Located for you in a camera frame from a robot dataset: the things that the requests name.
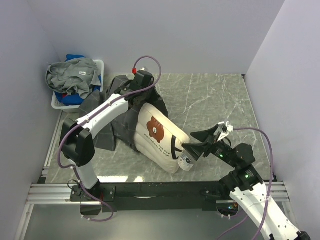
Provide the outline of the cream bear print pillow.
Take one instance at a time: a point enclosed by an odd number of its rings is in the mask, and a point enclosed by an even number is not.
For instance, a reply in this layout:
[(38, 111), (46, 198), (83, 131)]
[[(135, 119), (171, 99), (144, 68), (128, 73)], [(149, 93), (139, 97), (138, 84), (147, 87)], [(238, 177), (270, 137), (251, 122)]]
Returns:
[(190, 137), (155, 106), (145, 103), (139, 112), (134, 134), (136, 149), (169, 174), (194, 166), (184, 152)]

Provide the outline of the dark grey checked pillowcase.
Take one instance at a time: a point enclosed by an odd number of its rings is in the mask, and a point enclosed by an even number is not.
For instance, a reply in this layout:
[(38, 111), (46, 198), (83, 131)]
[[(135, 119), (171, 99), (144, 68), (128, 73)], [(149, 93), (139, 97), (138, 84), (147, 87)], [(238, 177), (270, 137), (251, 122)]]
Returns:
[[(114, 79), (108, 79), (107, 89), (103, 92), (95, 90), (83, 101), (78, 109), (79, 116), (84, 117), (102, 105), (118, 87), (128, 80), (129, 78), (126, 75), (118, 75)], [(94, 146), (98, 149), (114, 151), (116, 149), (117, 140), (121, 140), (134, 151), (137, 151), (134, 143), (134, 135), (140, 110), (145, 103), (146, 102), (143, 101), (141, 104), (129, 109), (129, 111), (118, 116), (111, 123), (105, 126), (93, 140)]]

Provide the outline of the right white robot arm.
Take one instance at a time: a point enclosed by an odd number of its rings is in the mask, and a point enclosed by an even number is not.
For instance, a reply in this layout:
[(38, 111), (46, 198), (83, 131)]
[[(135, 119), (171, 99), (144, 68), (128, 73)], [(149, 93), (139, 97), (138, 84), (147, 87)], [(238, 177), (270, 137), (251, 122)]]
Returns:
[(310, 236), (300, 231), (282, 212), (271, 196), (272, 184), (266, 184), (253, 163), (256, 161), (253, 148), (246, 143), (230, 146), (228, 135), (234, 127), (220, 122), (214, 127), (192, 132), (190, 135), (198, 143), (184, 143), (182, 147), (187, 156), (197, 161), (200, 157), (214, 155), (233, 168), (228, 175), (219, 180), (219, 187), (213, 195), (235, 201), (257, 226), (258, 235), (265, 240), (308, 240)]

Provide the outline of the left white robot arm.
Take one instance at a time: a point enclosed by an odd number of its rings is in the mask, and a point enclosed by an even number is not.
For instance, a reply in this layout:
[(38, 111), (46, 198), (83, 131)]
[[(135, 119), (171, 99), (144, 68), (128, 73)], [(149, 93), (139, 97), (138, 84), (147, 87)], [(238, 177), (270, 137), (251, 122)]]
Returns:
[(147, 100), (155, 86), (153, 75), (145, 70), (132, 70), (134, 78), (120, 85), (100, 106), (76, 121), (62, 125), (59, 150), (70, 162), (66, 168), (75, 172), (88, 201), (102, 198), (100, 181), (91, 160), (95, 155), (94, 139), (114, 119)]

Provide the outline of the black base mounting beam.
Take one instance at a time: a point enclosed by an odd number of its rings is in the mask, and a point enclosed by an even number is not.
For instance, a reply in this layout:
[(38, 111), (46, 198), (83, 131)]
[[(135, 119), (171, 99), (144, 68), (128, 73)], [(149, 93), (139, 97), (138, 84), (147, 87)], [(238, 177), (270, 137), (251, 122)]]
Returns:
[(115, 212), (143, 210), (216, 211), (232, 202), (218, 181), (101, 183), (103, 201)]

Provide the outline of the grey crumpled shirt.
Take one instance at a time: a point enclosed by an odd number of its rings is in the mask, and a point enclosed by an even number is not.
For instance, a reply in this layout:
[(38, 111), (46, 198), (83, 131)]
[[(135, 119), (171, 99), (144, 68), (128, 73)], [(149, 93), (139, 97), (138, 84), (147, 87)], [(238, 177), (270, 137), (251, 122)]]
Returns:
[(95, 87), (101, 87), (101, 70), (90, 58), (74, 58), (65, 62), (51, 64), (46, 72), (48, 87), (59, 93), (76, 95), (86, 99)]

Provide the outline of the blue cloth in basket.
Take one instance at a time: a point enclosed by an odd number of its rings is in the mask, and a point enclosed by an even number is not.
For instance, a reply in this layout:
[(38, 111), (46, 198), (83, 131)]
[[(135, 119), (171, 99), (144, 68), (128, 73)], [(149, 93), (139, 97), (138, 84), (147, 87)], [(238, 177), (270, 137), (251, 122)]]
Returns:
[[(84, 58), (85, 56), (79, 54), (67, 54), (65, 57), (65, 61), (67, 62), (77, 58)], [(84, 99), (82, 99), (78, 93), (68, 95), (67, 93), (58, 93), (54, 91), (53, 95), (56, 97), (56, 100), (60, 104), (63, 104), (65, 106), (81, 105), (84, 102)]]

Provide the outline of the white plastic laundry basket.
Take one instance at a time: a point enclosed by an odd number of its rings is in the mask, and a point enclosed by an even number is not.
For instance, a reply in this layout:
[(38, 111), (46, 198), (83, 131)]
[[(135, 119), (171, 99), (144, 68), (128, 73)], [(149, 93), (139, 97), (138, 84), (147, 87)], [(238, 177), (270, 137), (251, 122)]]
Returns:
[[(102, 60), (93, 60), (101, 74), (98, 76), (100, 86), (95, 86), (93, 90), (103, 91), (104, 88), (104, 62)], [(83, 103), (82, 99), (78, 94), (67, 95), (66, 93), (60, 94), (53, 92), (51, 106), (55, 110), (61, 110), (65, 113), (77, 113), (80, 105)]]

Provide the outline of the aluminium frame rail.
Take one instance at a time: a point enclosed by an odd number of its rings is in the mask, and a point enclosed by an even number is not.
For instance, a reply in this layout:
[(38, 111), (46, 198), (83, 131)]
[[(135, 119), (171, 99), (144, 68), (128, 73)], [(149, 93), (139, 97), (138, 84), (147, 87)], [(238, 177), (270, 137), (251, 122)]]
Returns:
[(48, 183), (46, 179), (52, 167), (57, 163), (55, 159), (57, 153), (57, 145), (59, 143), (62, 122), (67, 117), (77, 117), (78, 113), (65, 113), (61, 111), (58, 116), (57, 124), (55, 126), (49, 149), (45, 158), (42, 173), (40, 175), (40, 183), (33, 183), (30, 187), (26, 204), (20, 219), (20, 225), (27, 227), (31, 219), (34, 207), (36, 205), (67, 205), (78, 206), (79, 202), (71, 202), (70, 197), (72, 190), (66, 183)]

